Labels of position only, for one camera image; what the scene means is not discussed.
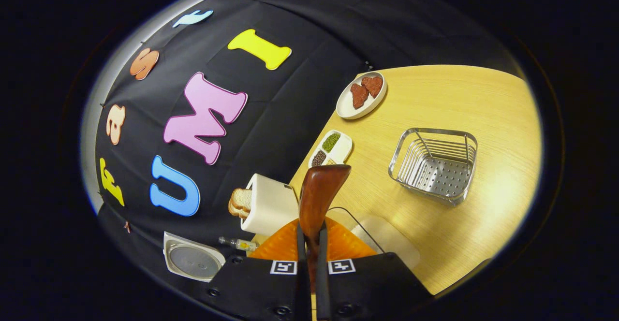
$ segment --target spice bottle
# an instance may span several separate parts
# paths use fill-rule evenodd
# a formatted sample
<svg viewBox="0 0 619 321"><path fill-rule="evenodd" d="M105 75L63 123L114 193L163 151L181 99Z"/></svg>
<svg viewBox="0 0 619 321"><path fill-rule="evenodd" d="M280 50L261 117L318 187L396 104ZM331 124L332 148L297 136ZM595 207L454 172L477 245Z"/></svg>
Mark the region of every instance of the spice bottle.
<svg viewBox="0 0 619 321"><path fill-rule="evenodd" d="M219 237L220 244L226 244L236 248L237 250L254 252L258 248L256 242L241 240L241 239L226 239L223 236Z"/></svg>

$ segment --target wooden table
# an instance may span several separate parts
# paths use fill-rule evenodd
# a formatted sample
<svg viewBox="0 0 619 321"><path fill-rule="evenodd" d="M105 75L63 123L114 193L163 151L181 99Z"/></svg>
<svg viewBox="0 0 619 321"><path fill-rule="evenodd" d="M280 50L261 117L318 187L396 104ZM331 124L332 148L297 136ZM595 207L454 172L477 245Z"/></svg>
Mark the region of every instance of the wooden table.
<svg viewBox="0 0 619 321"><path fill-rule="evenodd" d="M432 294L469 273L506 244L537 188L542 136L535 101L522 79L457 65L380 70L383 101L362 118L335 112L290 181L297 195L311 152L340 130L353 140L352 173L333 200L358 216L381 216L421 254L413 273ZM478 141L469 195L455 208L404 189L387 173L401 134L413 127L462 130Z"/></svg>

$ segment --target black screw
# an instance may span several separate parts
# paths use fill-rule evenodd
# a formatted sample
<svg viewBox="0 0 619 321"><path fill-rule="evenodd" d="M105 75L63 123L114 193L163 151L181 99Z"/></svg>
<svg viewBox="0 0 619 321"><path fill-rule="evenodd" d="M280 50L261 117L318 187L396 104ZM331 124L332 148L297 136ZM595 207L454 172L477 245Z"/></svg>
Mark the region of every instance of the black screw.
<svg viewBox="0 0 619 321"><path fill-rule="evenodd" d="M354 306L350 303L344 303L338 307L337 313L341 317L350 317L354 314Z"/></svg>
<svg viewBox="0 0 619 321"><path fill-rule="evenodd" d="M273 309L273 312L277 315L286 315L290 314L290 308L285 306L276 307Z"/></svg>

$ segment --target pink letter m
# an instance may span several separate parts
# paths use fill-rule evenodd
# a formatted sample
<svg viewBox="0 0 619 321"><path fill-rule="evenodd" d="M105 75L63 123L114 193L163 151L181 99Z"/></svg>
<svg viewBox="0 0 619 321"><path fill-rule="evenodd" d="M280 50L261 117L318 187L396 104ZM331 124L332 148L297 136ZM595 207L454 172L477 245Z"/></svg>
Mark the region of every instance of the pink letter m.
<svg viewBox="0 0 619 321"><path fill-rule="evenodd" d="M204 79L197 72L185 86L185 96L195 112L192 116L177 116L168 120L163 130L166 143L179 142L204 156L206 164L213 165L219 157L221 145L217 141L205 142L198 136L225 136L226 130L215 119L212 111L219 113L230 124L241 114L247 94L234 94Z"/></svg>

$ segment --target metal basket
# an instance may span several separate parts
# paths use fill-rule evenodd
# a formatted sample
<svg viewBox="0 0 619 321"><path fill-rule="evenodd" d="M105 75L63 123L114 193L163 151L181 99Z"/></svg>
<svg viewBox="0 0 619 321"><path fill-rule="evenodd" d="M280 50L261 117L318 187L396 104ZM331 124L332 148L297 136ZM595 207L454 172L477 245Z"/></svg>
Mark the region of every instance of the metal basket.
<svg viewBox="0 0 619 321"><path fill-rule="evenodd" d="M402 157L400 150L405 144L408 149ZM389 176L407 189L433 196L445 204L457 205L469 192L476 154L477 140L470 133L408 129L400 137L391 158Z"/></svg>

